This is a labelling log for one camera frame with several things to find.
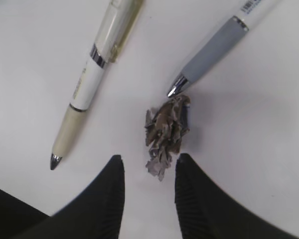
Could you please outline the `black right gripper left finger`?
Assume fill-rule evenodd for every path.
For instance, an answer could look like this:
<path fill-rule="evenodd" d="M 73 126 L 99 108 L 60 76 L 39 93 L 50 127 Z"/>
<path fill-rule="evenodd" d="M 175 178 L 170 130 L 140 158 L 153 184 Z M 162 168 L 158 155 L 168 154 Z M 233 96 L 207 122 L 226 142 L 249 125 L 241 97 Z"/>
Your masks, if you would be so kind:
<path fill-rule="evenodd" d="M 52 216 L 0 189 L 0 239 L 117 239 L 124 204 L 124 164 L 114 155 L 74 200 Z"/>

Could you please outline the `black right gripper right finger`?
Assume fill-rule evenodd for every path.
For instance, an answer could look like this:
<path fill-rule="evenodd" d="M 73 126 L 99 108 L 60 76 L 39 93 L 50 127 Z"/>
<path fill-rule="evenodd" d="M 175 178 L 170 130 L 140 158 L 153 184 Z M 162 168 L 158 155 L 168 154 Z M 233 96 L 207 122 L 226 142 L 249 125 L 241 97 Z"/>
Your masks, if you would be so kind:
<path fill-rule="evenodd" d="M 174 203 L 183 239 L 299 239 L 227 194 L 188 153 L 176 161 Z"/>

